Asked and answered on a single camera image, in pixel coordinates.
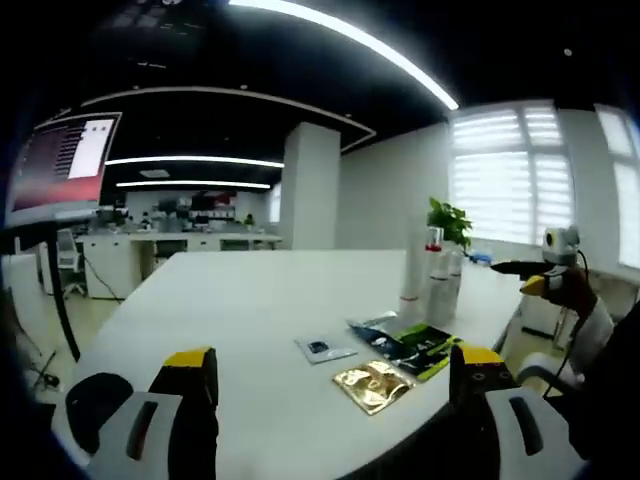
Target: black ceiling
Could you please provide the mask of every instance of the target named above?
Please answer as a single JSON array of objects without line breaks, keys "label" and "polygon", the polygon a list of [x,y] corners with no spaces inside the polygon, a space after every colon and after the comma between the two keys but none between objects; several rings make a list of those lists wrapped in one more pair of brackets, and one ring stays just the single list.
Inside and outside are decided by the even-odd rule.
[{"label": "black ceiling", "polygon": [[[635,70],[628,68],[635,43],[624,38],[635,27],[614,8],[591,11],[559,2],[494,7],[486,2],[296,1],[350,22],[403,53],[461,108],[535,98],[552,98],[567,108],[590,108],[594,102],[635,107]],[[123,112],[111,158],[198,154],[281,160],[284,139],[300,121],[340,130],[346,147],[370,131],[375,137],[359,146],[433,124],[446,114],[416,80],[364,46],[305,20],[229,6],[227,0],[183,0],[173,6],[129,2],[51,72],[42,119],[69,108],[69,114]],[[115,92],[193,85],[236,91],[246,85],[244,92],[342,118],[202,91],[137,94],[81,106]],[[132,167],[109,167],[106,188],[139,177]],[[270,184],[279,178],[277,170],[244,168],[243,177],[229,168],[181,166],[176,175],[227,180],[237,174]]]}]

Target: potted plant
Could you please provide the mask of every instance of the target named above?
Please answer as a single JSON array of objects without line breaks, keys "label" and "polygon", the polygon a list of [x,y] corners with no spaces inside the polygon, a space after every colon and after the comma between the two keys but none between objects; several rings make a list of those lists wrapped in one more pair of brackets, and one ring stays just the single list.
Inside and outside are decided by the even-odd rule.
[{"label": "potted plant", "polygon": [[471,238],[465,233],[471,229],[471,222],[467,220],[466,212],[433,197],[429,197],[429,203],[431,211],[427,215],[427,225],[442,228],[445,242],[460,245],[466,251],[471,245]]}]

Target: floor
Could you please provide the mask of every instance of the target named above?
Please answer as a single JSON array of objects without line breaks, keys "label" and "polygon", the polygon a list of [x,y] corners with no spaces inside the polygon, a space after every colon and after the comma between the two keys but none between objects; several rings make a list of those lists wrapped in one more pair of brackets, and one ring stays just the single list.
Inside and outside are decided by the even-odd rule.
[{"label": "floor", "polygon": [[[55,335],[58,345],[60,345],[50,364],[48,373],[59,377],[61,384],[60,388],[55,390],[39,389],[36,392],[36,396],[43,402],[55,402],[60,392],[66,385],[69,385],[74,361],[62,333],[62,328],[60,327],[53,297],[48,295],[45,295],[45,297],[47,314],[49,318],[52,319],[51,325],[54,330],[52,334]],[[118,307],[118,303],[114,300],[95,300],[84,298],[80,295],[71,295],[66,302],[66,306],[71,327],[73,328],[76,341],[82,352],[89,347],[100,327],[111,317],[114,310]],[[558,358],[562,358],[564,355],[563,351],[553,347],[551,340],[523,332],[515,339],[511,354],[506,358],[507,367],[515,374],[526,356],[533,352],[544,352]],[[538,379],[528,381],[526,385],[535,388],[540,393],[543,393],[547,387],[546,383]]]}]

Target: office desk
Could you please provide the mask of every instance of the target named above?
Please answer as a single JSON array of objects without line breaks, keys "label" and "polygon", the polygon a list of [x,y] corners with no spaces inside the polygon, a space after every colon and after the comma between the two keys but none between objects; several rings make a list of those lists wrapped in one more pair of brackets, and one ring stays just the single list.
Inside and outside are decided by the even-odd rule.
[{"label": "office desk", "polygon": [[[114,372],[146,390],[176,351],[217,350],[217,473],[226,479],[333,479],[380,457],[448,402],[449,369],[369,417],[333,382],[377,358],[349,331],[397,307],[403,251],[261,251],[176,254],[116,310],[83,352],[72,384]],[[493,347],[520,302],[520,282],[466,265],[456,319],[446,328]],[[360,352],[310,365],[293,339],[332,333]],[[54,431],[88,457],[68,428]]]},{"label": "office desk", "polygon": [[154,270],[154,244],[182,240],[188,252],[219,251],[225,241],[243,241],[251,249],[255,242],[277,243],[277,235],[249,232],[162,233],[139,232],[83,235],[76,239],[84,245],[85,276],[92,298],[127,298]]}]

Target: white chair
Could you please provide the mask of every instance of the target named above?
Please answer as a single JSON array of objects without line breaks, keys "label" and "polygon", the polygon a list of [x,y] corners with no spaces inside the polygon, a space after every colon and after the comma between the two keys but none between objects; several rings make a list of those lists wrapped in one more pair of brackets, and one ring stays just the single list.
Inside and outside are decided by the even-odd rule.
[{"label": "white chair", "polygon": [[60,281],[63,283],[62,293],[65,300],[74,291],[77,291],[82,296],[87,295],[81,275],[84,271],[81,258],[82,255],[78,251],[71,230],[68,228],[58,230],[58,270],[60,271]]},{"label": "white chair", "polygon": [[563,394],[577,392],[584,382],[583,373],[591,365],[613,332],[613,322],[602,300],[598,300],[594,312],[578,332],[569,359],[558,375],[562,360],[541,352],[532,353],[524,359],[516,381],[537,377]]}]

